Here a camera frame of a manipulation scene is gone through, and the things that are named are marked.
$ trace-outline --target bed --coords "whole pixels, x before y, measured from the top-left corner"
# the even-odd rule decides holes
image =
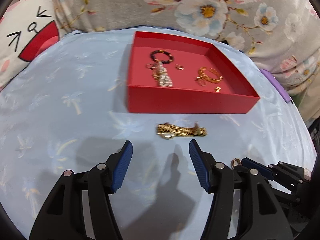
[[[126,76],[136,30],[213,43],[261,99],[247,114],[128,113]],[[199,122],[208,130],[208,136],[197,139],[201,149],[223,163],[249,157],[312,169],[316,158],[296,106],[286,103],[239,50],[163,28],[73,32],[37,56],[0,93],[0,200],[8,216],[28,238],[64,170],[87,171],[130,140],[132,161],[123,186],[110,198],[123,238],[199,239],[212,195],[199,185],[188,154],[190,139],[164,140],[156,134],[156,125],[164,122],[188,127]],[[236,232],[234,205],[229,236]],[[89,228],[87,235],[92,237]]]

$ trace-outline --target beaded bracelet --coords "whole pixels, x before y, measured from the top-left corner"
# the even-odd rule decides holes
[[[163,54],[167,55],[169,57],[169,60],[156,59],[155,54],[157,54],[157,53],[163,53]],[[150,57],[154,62],[162,62],[162,64],[169,64],[170,62],[173,62],[173,60],[174,60],[172,54],[165,51],[165,50],[155,50],[150,53]]]

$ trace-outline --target cushion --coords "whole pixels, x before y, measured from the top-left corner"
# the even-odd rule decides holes
[[[20,0],[0,20],[0,90],[60,40],[52,0]]]

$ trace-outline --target blue gripper pad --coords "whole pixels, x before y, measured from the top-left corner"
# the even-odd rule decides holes
[[[133,146],[130,141],[126,141],[124,146],[122,147],[121,151],[116,154],[121,154],[121,157],[113,170],[112,175],[112,183],[111,183],[111,190],[116,192],[122,186],[122,182],[124,180],[124,176],[127,172],[129,167],[131,158],[132,158]]]
[[[189,154],[193,163],[193,166],[196,170],[201,187],[208,191],[210,188],[209,183],[209,171],[204,164],[204,160],[201,158],[201,150],[196,144],[195,140],[190,141],[189,143]]]
[[[261,173],[261,175],[263,177],[265,177],[266,179],[274,180],[274,177],[272,175],[272,171],[268,167],[266,167],[260,163],[257,163],[249,158],[243,158],[241,160],[241,163],[244,167],[247,167],[248,169],[257,169]]]

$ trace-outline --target red mouth print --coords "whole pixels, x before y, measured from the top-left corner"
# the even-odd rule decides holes
[[[18,58],[31,62],[41,52],[59,41],[59,31],[54,21],[47,24],[24,47]]]

